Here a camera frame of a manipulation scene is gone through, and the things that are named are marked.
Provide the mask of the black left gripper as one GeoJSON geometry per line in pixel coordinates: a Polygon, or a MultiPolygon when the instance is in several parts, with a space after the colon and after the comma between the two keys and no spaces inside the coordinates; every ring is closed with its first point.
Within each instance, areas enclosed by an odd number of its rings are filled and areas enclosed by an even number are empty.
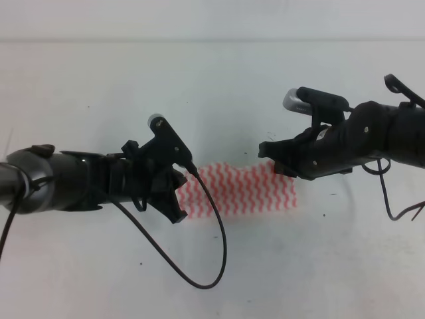
{"type": "Polygon", "coordinates": [[[138,211],[148,205],[161,212],[172,224],[180,223],[187,212],[179,206],[171,188],[182,187],[187,178],[174,167],[162,165],[149,154],[152,140],[143,146],[129,140],[120,153],[108,154],[110,165],[108,194],[120,201],[131,201],[138,211]]]}

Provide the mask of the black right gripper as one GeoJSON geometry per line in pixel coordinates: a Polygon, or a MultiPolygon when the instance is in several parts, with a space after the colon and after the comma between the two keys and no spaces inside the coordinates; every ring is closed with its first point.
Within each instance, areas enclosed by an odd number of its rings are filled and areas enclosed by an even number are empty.
{"type": "Polygon", "coordinates": [[[348,174],[346,133],[339,126],[308,128],[293,139],[262,142],[258,157],[274,160],[274,173],[314,180],[334,174],[348,174]],[[293,163],[294,170],[283,163],[293,163]]]}

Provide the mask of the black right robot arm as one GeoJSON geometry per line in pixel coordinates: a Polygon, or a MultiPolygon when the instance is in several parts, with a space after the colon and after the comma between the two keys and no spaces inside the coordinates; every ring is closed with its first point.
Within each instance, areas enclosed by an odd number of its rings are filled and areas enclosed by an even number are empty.
{"type": "Polygon", "coordinates": [[[366,102],[337,125],[262,142],[258,156],[280,164],[284,175],[306,180],[345,173],[381,158],[423,168],[424,110],[366,102]]]}

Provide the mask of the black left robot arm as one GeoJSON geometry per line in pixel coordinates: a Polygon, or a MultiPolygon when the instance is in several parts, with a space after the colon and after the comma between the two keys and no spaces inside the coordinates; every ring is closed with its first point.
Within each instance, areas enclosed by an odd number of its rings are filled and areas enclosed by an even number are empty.
{"type": "Polygon", "coordinates": [[[172,224],[181,222],[176,190],[187,182],[172,165],[156,159],[148,143],[127,141],[120,153],[62,151],[50,144],[15,151],[1,164],[1,205],[11,209],[23,192],[19,214],[42,211],[96,211],[106,203],[150,205],[172,224]]]}

